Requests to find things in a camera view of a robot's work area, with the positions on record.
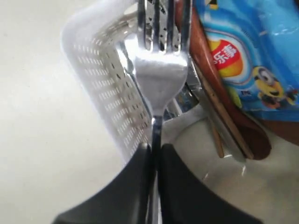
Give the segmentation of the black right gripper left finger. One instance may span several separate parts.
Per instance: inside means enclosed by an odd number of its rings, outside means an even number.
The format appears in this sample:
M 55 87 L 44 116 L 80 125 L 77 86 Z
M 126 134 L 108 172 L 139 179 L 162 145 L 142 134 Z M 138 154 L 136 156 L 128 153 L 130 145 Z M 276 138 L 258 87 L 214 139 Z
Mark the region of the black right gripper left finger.
M 150 146 L 139 144 L 124 169 L 100 192 L 58 215 L 55 224 L 144 224 L 151 181 Z

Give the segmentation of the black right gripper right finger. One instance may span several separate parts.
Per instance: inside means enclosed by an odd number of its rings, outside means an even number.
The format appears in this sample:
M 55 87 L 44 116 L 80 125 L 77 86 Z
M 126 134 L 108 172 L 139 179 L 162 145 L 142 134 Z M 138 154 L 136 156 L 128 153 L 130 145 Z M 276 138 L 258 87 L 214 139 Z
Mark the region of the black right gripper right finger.
M 206 187 L 172 144 L 158 152 L 158 190 L 164 224 L 260 224 Z

